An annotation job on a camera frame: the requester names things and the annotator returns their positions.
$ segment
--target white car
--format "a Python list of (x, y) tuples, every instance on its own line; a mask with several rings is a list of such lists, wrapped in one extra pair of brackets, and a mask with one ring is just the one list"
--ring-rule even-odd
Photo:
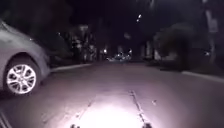
[(47, 61), (30, 37), (0, 21), (0, 90), (30, 93), (49, 74)]

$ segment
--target tire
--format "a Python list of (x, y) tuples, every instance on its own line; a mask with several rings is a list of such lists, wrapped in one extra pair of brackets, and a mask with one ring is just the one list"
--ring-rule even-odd
[(26, 95), (37, 88), (40, 79), (39, 67), (29, 57), (14, 58), (6, 66), (3, 87), (9, 94)]

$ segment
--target curb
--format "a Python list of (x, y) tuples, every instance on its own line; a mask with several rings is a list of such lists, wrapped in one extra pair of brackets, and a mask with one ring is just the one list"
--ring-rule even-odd
[(199, 73), (194, 73), (194, 72), (188, 72), (188, 71), (183, 71), (182, 74), (184, 75), (189, 75), (189, 76), (195, 76), (195, 77), (200, 77), (203, 79), (219, 82), (224, 84), (224, 78), (216, 77), (216, 76), (211, 76), (211, 75), (203, 75)]
[(81, 68), (81, 67), (86, 67), (86, 66), (90, 66), (90, 65), (91, 64), (79, 64), (79, 65), (63, 66), (63, 67), (53, 68), (53, 69), (51, 69), (51, 72), (57, 72), (57, 71), (64, 71), (64, 70), (69, 70), (69, 69)]

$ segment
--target asphalt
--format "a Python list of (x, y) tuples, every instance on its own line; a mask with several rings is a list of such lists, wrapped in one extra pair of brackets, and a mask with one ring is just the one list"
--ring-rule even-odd
[(0, 109), (13, 128), (139, 128), (131, 91), (153, 128), (224, 127), (223, 84), (140, 63), (53, 72), (31, 95), (0, 95)]

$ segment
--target wheel arch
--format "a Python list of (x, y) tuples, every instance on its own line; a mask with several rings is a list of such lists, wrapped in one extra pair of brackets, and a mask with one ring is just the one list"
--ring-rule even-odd
[(18, 57), (26, 57), (26, 58), (29, 58), (29, 59), (31, 59), (31, 60), (37, 65), (38, 68), (40, 68), (39, 65), (38, 65), (38, 63), (36, 62), (36, 60), (35, 60), (30, 54), (28, 54), (27, 52), (20, 52), (20, 53), (17, 53), (17, 54), (15, 54), (15, 55), (13, 55), (13, 56), (8, 60), (7, 65), (8, 65), (11, 61), (13, 61), (15, 58), (18, 58)]

